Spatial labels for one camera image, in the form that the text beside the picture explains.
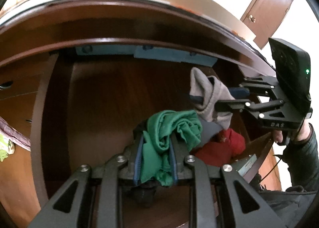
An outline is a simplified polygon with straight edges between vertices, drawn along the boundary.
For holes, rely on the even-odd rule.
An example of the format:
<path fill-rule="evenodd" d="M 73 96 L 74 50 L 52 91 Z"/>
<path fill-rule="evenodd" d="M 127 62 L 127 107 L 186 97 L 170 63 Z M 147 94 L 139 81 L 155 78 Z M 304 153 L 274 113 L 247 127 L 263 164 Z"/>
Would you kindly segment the person's right hand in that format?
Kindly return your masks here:
<path fill-rule="evenodd" d="M 303 121 L 302 126 L 297 131 L 292 131 L 288 134 L 288 138 L 294 144 L 304 143 L 311 135 L 311 126 L 309 125 L 309 120 Z M 283 143 L 284 136 L 282 131 L 274 130 L 272 132 L 273 141 L 277 144 Z"/>

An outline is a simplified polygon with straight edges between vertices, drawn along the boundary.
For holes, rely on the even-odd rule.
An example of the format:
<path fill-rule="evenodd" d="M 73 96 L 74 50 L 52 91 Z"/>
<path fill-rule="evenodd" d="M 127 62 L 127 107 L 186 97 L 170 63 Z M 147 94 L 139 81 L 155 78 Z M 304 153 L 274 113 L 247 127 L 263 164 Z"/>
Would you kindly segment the dark sleeved right forearm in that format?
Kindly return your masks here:
<path fill-rule="evenodd" d="M 304 121 L 301 130 L 282 154 L 292 186 L 286 191 L 260 191 L 260 196 L 286 227 L 295 227 L 318 193 L 318 151 L 313 126 Z"/>

